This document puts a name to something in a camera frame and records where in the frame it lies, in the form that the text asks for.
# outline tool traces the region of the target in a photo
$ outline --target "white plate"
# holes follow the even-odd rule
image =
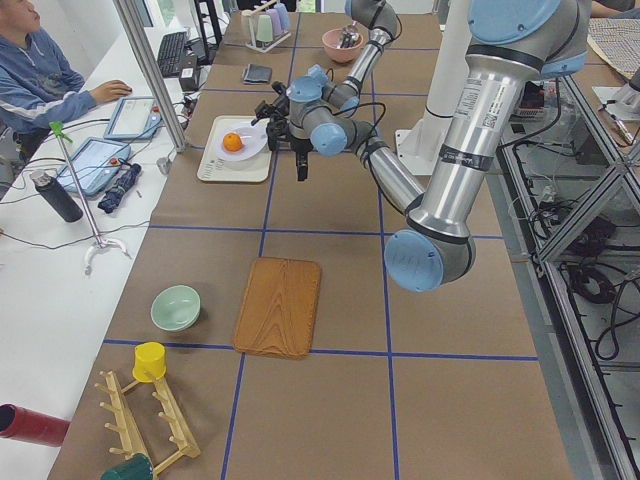
[[[213,148],[218,158],[227,162],[240,162],[248,160],[256,155],[267,144],[266,124],[259,122],[252,126],[251,122],[240,122],[226,129],[221,135],[216,137]],[[242,147],[237,152],[230,152],[222,146],[224,136],[229,133],[237,133],[242,140]]]

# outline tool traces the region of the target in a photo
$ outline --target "wooden cutting board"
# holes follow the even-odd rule
[[[236,324],[239,352],[299,359],[308,355],[320,290],[315,262],[258,258]]]

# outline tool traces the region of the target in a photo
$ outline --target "blue joint cap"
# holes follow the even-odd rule
[[[576,55],[575,57],[560,60],[559,62],[546,63],[540,72],[540,78],[548,79],[555,77],[564,77],[571,75],[584,67],[587,59],[587,52]]]
[[[307,75],[309,77],[315,78],[316,81],[323,87],[329,81],[329,77],[325,73],[324,68],[322,68],[317,63],[313,67],[311,67],[309,70],[307,70]]]
[[[287,96],[290,100],[299,103],[313,102],[322,98],[322,85],[318,81],[304,75],[296,78],[287,89]]]
[[[347,146],[347,134],[335,123],[323,123],[311,132],[311,143],[320,155],[332,157]]]
[[[489,45],[512,43],[544,25],[562,0],[472,0],[469,29],[476,40]]]
[[[391,278],[410,292],[428,292],[442,285],[444,266],[440,252],[415,230],[393,234],[384,248],[384,264]]]
[[[350,117],[351,115],[356,113],[358,105],[360,105],[360,99],[354,95],[342,104],[340,110],[346,112],[346,115]]]

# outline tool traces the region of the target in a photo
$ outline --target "hand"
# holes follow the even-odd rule
[[[111,102],[120,97],[126,97],[131,93],[131,87],[121,80],[111,80],[99,87],[90,90],[89,93],[98,105]]]

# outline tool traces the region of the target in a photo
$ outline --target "yellow cup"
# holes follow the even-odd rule
[[[152,383],[167,373],[164,345],[147,342],[135,348],[133,378],[142,383]]]

